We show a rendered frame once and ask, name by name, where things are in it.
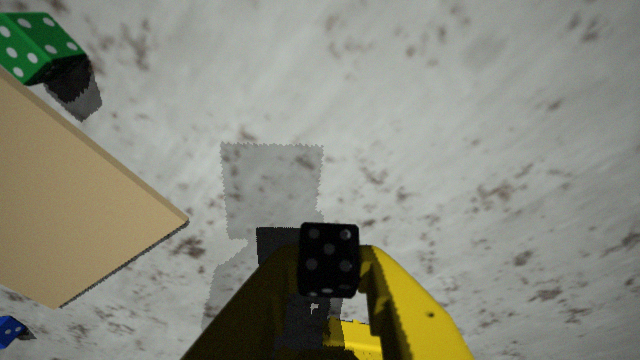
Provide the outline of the green die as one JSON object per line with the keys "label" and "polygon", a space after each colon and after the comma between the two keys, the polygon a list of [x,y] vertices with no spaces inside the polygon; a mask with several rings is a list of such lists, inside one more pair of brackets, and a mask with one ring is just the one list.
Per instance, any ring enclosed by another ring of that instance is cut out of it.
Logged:
{"label": "green die", "polygon": [[86,57],[48,13],[0,13],[0,64],[23,85],[64,78]]}

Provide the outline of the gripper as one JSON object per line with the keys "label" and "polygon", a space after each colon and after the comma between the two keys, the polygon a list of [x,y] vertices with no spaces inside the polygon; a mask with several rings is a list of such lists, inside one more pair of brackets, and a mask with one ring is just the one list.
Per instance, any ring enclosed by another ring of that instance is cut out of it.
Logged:
{"label": "gripper", "polygon": [[[180,360],[271,360],[297,293],[299,245],[276,249],[253,272]],[[447,311],[391,256],[359,246],[370,335],[383,360],[475,360]]]}

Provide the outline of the tan square mat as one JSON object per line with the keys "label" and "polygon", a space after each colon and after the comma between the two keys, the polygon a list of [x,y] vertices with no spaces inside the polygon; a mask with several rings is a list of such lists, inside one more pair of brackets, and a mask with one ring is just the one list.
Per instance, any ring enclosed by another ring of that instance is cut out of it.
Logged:
{"label": "tan square mat", "polygon": [[0,284],[55,310],[188,216],[0,67]]}

